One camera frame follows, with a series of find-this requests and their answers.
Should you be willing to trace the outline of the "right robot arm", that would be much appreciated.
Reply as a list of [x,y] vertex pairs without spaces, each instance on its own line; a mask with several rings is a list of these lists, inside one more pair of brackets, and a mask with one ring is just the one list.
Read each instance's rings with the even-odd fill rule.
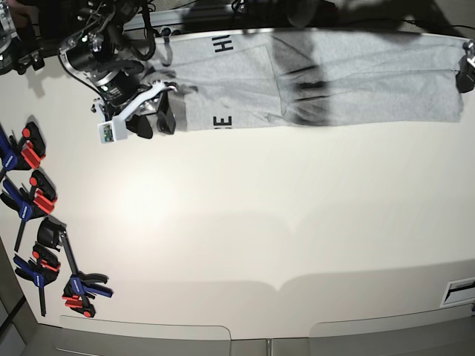
[[169,98],[177,84],[151,76],[157,40],[166,47],[161,63],[169,66],[170,38],[180,29],[153,26],[146,1],[61,1],[58,17],[58,59],[96,93],[91,111],[101,143],[187,130],[185,105]]

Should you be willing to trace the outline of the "person hand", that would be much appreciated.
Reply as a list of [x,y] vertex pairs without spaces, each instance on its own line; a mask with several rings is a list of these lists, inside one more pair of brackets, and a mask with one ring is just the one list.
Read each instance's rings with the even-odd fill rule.
[[7,0],[10,15],[13,19],[30,18],[30,8],[17,0]]

